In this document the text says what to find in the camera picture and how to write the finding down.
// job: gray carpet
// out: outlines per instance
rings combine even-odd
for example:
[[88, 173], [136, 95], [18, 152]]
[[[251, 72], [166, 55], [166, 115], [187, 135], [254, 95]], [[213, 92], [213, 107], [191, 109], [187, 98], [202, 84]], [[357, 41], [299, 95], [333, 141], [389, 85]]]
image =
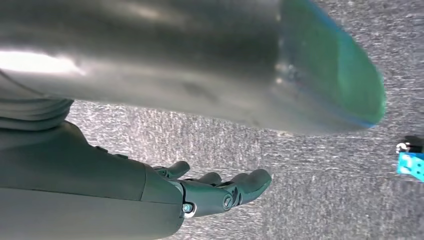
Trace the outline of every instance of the gray carpet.
[[396, 143], [424, 133], [424, 1], [319, 4], [384, 73], [388, 109], [374, 129], [296, 136], [151, 109], [73, 106], [69, 120], [90, 143], [112, 152], [154, 166], [185, 160], [192, 176], [217, 171], [228, 179], [256, 168], [272, 173], [259, 200], [187, 220], [169, 240], [424, 239], [424, 184], [395, 174]]

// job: gray robot arm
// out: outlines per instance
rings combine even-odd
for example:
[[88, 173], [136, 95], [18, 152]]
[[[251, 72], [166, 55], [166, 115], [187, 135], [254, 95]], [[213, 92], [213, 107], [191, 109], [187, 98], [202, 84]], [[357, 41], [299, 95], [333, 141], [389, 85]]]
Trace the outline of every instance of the gray robot arm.
[[258, 198], [265, 170], [221, 183], [216, 173], [178, 179], [180, 161], [151, 167], [87, 143], [64, 122], [44, 131], [0, 130], [0, 239], [153, 240], [184, 219], [220, 214]]

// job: metal cylinder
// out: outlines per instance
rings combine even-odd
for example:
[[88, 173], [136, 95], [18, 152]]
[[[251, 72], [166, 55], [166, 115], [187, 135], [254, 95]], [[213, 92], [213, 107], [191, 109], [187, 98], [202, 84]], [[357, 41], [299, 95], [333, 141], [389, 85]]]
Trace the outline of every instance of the metal cylinder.
[[307, 0], [2, 0], [0, 30], [2, 74], [39, 98], [305, 134], [384, 113], [374, 65]]

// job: metal screw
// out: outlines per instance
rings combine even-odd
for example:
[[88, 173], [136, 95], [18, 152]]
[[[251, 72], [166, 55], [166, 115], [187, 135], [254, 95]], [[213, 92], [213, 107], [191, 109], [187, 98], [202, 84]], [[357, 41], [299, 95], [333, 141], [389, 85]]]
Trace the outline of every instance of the metal screw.
[[191, 205], [190, 203], [184, 203], [182, 205], [182, 211], [186, 214], [189, 214], [193, 211], [193, 205]]
[[231, 206], [231, 203], [232, 202], [233, 202], [233, 198], [230, 195], [225, 196], [224, 201], [223, 201], [224, 208], [225, 209], [230, 209], [232, 207]]

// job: blue toy block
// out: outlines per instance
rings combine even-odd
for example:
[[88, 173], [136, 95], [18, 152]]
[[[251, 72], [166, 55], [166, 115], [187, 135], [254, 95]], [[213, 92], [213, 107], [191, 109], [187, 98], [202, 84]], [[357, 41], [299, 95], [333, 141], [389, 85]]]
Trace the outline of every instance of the blue toy block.
[[424, 153], [400, 152], [398, 174], [409, 174], [424, 182]]

